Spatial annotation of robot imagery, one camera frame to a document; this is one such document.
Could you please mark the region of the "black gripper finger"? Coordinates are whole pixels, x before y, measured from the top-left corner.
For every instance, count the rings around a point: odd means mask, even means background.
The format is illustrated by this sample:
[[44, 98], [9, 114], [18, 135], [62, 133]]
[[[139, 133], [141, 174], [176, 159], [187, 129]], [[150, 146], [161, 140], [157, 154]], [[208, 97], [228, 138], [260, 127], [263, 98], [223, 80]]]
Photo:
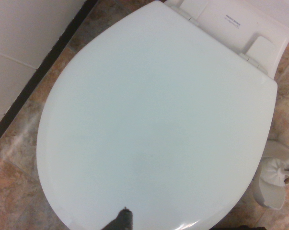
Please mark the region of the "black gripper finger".
[[133, 230], [133, 213], [124, 207], [117, 217], [109, 222], [103, 230]]

